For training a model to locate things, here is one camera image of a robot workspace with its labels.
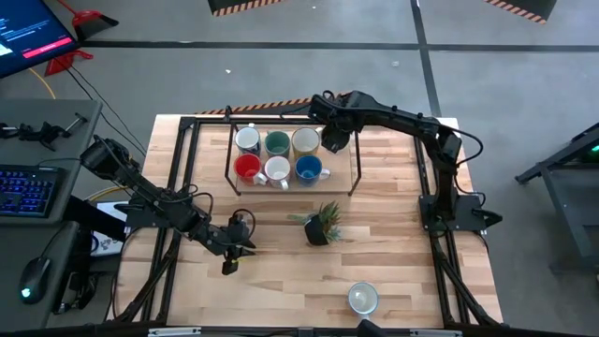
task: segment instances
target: computer mouse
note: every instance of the computer mouse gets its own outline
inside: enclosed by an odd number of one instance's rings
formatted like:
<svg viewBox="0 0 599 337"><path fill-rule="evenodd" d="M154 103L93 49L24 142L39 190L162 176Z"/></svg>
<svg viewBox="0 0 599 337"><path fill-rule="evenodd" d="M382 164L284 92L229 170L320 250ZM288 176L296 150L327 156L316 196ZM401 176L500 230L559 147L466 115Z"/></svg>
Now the computer mouse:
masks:
<svg viewBox="0 0 599 337"><path fill-rule="evenodd" d="M27 263L19 282L19 297L23 303L35 304L44 298L49 273L50 259L47 257L36 257Z"/></svg>

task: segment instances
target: red mug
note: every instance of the red mug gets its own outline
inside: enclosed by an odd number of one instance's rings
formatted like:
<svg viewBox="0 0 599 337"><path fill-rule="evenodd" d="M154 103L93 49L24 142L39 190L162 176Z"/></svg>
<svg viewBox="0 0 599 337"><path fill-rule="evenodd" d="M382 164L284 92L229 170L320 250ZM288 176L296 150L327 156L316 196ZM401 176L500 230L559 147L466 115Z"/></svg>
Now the red mug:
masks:
<svg viewBox="0 0 599 337"><path fill-rule="evenodd" d="M255 154L240 155L235 159L233 168L239 179L249 185L264 185L268 181L267 177L260 173L262 164L260 163L260 158Z"/></svg>

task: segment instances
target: black plant pot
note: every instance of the black plant pot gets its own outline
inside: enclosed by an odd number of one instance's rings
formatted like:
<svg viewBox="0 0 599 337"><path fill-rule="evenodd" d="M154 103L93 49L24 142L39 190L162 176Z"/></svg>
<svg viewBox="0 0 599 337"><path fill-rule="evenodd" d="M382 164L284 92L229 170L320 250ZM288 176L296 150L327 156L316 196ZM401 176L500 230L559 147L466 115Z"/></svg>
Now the black plant pot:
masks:
<svg viewBox="0 0 599 337"><path fill-rule="evenodd" d="M304 225L303 229L306 231L306 237L311 245L329 244L318 214L310 215L310 220Z"/></svg>

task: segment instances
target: potted plant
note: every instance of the potted plant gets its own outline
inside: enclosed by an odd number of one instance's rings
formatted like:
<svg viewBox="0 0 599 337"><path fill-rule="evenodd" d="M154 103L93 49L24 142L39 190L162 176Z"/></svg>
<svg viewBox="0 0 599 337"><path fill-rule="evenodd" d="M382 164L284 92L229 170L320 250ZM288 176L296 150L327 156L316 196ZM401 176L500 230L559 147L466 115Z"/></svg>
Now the potted plant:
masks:
<svg viewBox="0 0 599 337"><path fill-rule="evenodd" d="M327 245L341 238L341 231L337 226L340 219L339 204L336 201L325 206L321 204L318 213L310 214L307 217L293 214L288 217L304 225L306 237L312 245Z"/></svg>

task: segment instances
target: desk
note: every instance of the desk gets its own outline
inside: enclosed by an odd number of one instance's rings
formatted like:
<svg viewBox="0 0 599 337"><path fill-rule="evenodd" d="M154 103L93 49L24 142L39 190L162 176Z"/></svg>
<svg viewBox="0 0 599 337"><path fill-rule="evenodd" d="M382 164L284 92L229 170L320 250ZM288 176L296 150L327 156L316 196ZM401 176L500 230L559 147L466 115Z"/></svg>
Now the desk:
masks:
<svg viewBox="0 0 599 337"><path fill-rule="evenodd" d="M52 158L72 158L87 148L99 118L101 104L91 100L65 99L3 99L0 100L0 121L10 126L21 123L39 130L43 122L69 126L75 112L88 119L78 125L69 139L58 138L52 143L52 152L36 141L0 139L0 163L10 165L36 165ZM67 225L51 246L48 257L51 271L48 290L42 301L25 305L18 298L18 284L27 262L39 256L46 243L61 226L63 214L80 170L79 161L51 161L48 166L63 168L65 177L56 195L48 218L0 217L0 330L41 329L51 312L51 306L66 268L71 246L79 228Z"/></svg>
<svg viewBox="0 0 599 337"><path fill-rule="evenodd" d="M143 174L157 185L167 185L180 117L156 116ZM456 120L445 119L444 123ZM216 225L225 225L238 208L256 214L252 241L258 255L244 259L236 273L223 276L221 256L212 256L197 242L183 240L168 324L354 328L358 317L346 304L347 291L355 282L366 281L374 284L381 296L372 315L374 323L384 328L442 327L431 247L416 202L421 191L413 139L382 127L366 127L359 139L362 180L352 197L236 197L224 178L228 126L202 126L198 152L205 155L196 158L192 183L214 195ZM186 154L184 149L182 163ZM460 168L459 181L465 189L471 188L465 165ZM302 226L287 220L287 215L307 214L321 202L334 199L343 210L342 241L326 247L308 246ZM197 198L195 202L207 209L207 200ZM155 230L143 229L128 244L118 282L119 312L148 276L155 235ZM455 236L465 284L488 313L501 321L483 242L472 233L456 232ZM155 302L160 300L161 288L159 284ZM458 317L453 287L448 291L452 312Z"/></svg>

